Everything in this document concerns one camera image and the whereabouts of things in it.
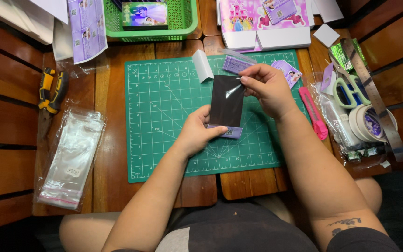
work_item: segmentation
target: pink utility knife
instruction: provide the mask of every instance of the pink utility knife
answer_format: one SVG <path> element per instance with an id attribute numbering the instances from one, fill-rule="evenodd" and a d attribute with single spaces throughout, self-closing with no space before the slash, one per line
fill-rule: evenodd
<path id="1" fill-rule="evenodd" d="M 313 125 L 313 131 L 315 131 L 320 140 L 326 139 L 327 127 L 321 120 L 320 113 L 316 109 L 315 103 L 313 103 L 313 100 L 310 97 L 309 90 L 306 87 L 300 87 L 298 91 L 301 95 L 304 105 L 307 108 L 307 112 L 309 112 L 310 120 L 312 121 Z"/>

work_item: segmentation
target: fingernail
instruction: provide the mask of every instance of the fingernail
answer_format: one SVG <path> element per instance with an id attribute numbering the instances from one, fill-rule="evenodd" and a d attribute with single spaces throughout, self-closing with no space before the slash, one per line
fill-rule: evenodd
<path id="1" fill-rule="evenodd" d="M 245 83 L 247 83 L 248 79 L 249 79 L 248 76 L 242 76 L 242 77 L 240 78 L 240 82 L 242 82 L 243 84 L 245 84 Z"/>

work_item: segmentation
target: pink castle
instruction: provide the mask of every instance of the pink castle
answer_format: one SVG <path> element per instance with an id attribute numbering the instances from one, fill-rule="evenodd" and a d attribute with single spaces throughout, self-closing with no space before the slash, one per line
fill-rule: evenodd
<path id="1" fill-rule="evenodd" d="M 231 4 L 230 8 L 230 18 L 240 17 L 242 19 L 247 18 L 247 14 L 245 13 L 247 10 L 244 9 L 243 3 L 238 3 L 237 0 Z"/>

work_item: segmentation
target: tape roll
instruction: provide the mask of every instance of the tape roll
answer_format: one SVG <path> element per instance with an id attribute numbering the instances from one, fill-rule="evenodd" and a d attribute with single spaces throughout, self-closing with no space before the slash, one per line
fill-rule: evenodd
<path id="1" fill-rule="evenodd" d="M 393 120 L 396 130 L 397 122 L 393 114 L 387 110 Z M 372 105 L 363 104 L 353 108 L 349 114 L 349 123 L 352 132 L 365 142 L 387 142 L 388 139 L 381 127 L 380 119 L 372 109 Z"/>

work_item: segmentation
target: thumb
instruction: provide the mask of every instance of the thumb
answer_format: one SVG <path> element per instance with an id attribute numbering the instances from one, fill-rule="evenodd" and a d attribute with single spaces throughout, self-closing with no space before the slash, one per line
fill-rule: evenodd
<path id="1" fill-rule="evenodd" d="M 265 84 L 248 76 L 242 76 L 240 78 L 240 82 L 246 86 L 247 88 L 252 89 L 255 91 L 257 94 L 262 94 L 264 92 L 264 86 Z"/>
<path id="2" fill-rule="evenodd" d="M 220 136 L 227 132 L 228 128 L 225 126 L 218 126 L 214 128 L 207 129 L 208 130 L 208 137 L 209 139 L 213 139 L 216 136 Z"/>

